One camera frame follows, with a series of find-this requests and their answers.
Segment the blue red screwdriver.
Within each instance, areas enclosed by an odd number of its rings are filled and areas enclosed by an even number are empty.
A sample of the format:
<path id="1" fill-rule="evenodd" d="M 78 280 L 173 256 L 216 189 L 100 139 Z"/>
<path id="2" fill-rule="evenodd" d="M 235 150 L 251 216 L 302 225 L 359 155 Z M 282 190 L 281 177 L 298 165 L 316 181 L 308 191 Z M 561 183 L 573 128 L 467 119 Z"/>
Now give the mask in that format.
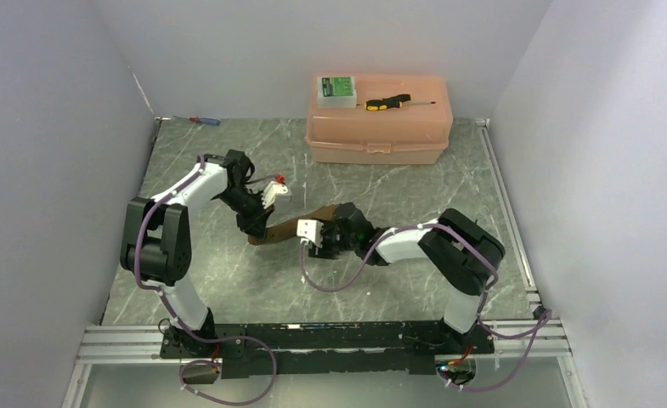
<path id="1" fill-rule="evenodd" d="M 181 119 L 185 120 L 188 122 L 200 124 L 200 125 L 206 125 L 206 126 L 214 126 L 217 127 L 221 124 L 221 122 L 218 119 L 213 119 L 213 118 L 207 118 L 207 117 L 198 117 L 198 116 L 191 116 L 191 117 L 183 117 L 183 116 L 174 116 L 176 119 Z"/>

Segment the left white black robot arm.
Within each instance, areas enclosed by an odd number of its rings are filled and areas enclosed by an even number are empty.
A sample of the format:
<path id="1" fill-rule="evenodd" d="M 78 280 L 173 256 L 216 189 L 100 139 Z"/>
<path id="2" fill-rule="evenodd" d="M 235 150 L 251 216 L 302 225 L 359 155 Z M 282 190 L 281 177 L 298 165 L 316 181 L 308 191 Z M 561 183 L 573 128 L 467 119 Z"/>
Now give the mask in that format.
<path id="1" fill-rule="evenodd" d="M 174 328 L 185 332 L 183 344 L 194 356 L 209 355 L 217 345 L 212 311 L 203 303 L 188 275 L 193 247 L 190 218 L 210 201 L 221 201 L 235 213 L 238 229 L 256 239 L 266 236 L 274 203 L 289 194 L 282 174 L 261 177 L 242 151 L 223 156 L 200 154 L 192 169 L 166 190 L 127 204 L 120 265 L 136 284 L 161 300 Z"/>

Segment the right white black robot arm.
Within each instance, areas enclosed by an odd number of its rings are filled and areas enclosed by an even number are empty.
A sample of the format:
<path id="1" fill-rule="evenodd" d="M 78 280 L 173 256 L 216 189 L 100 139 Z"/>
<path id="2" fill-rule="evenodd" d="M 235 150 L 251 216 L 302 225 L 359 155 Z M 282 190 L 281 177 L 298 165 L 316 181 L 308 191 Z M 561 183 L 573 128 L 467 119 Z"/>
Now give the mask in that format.
<path id="1" fill-rule="evenodd" d="M 495 237 L 453 208 L 421 224 L 379 228 L 348 202 L 335 206 L 326 218 L 299 220 L 297 237 L 300 258 L 335 259 L 352 252 L 364 266 L 429 261 L 450 285 L 440 333 L 452 353 L 472 344 L 485 293 L 497 281 L 506 254 Z"/>

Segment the yellow black screwdriver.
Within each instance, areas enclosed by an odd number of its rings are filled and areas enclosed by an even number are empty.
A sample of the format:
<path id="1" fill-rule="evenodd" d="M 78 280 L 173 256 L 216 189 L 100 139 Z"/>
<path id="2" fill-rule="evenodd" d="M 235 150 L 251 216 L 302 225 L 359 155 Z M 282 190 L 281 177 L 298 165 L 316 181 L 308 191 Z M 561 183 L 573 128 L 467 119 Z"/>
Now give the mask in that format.
<path id="1" fill-rule="evenodd" d="M 400 93 L 394 96 L 381 98 L 381 99 L 369 99 L 362 103 L 366 111 L 386 111 L 391 109 L 401 109 L 405 106 L 411 105 L 435 105 L 436 101 L 413 101 L 412 96 L 409 93 Z"/>

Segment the brown cloth napkin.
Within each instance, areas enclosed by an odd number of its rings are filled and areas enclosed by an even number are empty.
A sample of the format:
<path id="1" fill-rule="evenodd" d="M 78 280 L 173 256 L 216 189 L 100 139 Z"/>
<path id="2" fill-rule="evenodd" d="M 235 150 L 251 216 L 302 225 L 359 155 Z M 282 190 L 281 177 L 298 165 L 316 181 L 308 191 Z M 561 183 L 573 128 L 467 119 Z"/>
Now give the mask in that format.
<path id="1" fill-rule="evenodd" d="M 315 219 L 319 221 L 331 221 L 335 210 L 339 204 L 331 204 L 323 206 L 315 211 L 290 218 L 282 223 L 267 227 L 263 238 L 257 238 L 253 235 L 248 235 L 248 243 L 253 246 L 271 245 L 282 241 L 287 241 L 297 236 L 297 223 L 302 219 Z"/>

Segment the green white small box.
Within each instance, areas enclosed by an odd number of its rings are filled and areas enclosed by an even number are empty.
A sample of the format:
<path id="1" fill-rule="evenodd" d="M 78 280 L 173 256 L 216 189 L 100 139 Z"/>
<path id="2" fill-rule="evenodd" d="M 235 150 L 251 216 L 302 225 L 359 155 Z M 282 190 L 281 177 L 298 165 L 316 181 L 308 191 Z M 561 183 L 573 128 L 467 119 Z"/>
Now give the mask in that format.
<path id="1" fill-rule="evenodd" d="M 317 106 L 320 109 L 352 109 L 357 105 L 354 76 L 319 76 L 316 78 Z"/>

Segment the aluminium frame rail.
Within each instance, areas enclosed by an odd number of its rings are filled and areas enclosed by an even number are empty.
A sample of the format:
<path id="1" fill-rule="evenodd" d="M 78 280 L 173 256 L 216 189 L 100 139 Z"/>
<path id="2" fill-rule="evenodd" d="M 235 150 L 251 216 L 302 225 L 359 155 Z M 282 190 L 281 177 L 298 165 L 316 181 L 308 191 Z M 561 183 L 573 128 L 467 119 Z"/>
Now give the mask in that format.
<path id="1" fill-rule="evenodd" d="M 345 372 L 406 371 L 428 375 L 435 366 L 471 372 L 474 366 L 530 359 L 551 359 L 561 372 L 573 407 L 585 407 L 585 397 L 573 353 L 560 320 L 551 320 L 534 337 L 522 332 L 535 328 L 532 320 L 498 320 L 496 334 L 477 327 L 461 340 L 436 320 L 348 323 L 220 324 L 220 345 L 192 343 L 169 328 L 156 326 L 90 326 L 82 339 L 63 405 L 82 406 L 91 371 L 96 365 L 184 365 L 194 360 L 215 361 L 223 378 L 268 375 L 269 346 L 280 375 Z"/>

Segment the pink plastic storage box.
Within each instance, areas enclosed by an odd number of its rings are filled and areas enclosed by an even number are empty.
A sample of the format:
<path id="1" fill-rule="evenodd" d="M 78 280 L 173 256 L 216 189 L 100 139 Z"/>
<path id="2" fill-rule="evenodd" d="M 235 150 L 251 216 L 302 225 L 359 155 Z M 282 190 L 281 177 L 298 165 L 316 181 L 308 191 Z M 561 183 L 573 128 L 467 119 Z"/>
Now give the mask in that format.
<path id="1" fill-rule="evenodd" d="M 316 78 L 347 76 L 355 77 L 356 107 L 320 109 Z M 397 94 L 436 104 L 381 111 L 367 111 L 361 105 Z M 319 73 L 308 96 L 306 141 L 317 162 L 428 165 L 448 147 L 453 121 L 447 84 L 440 76 Z"/>

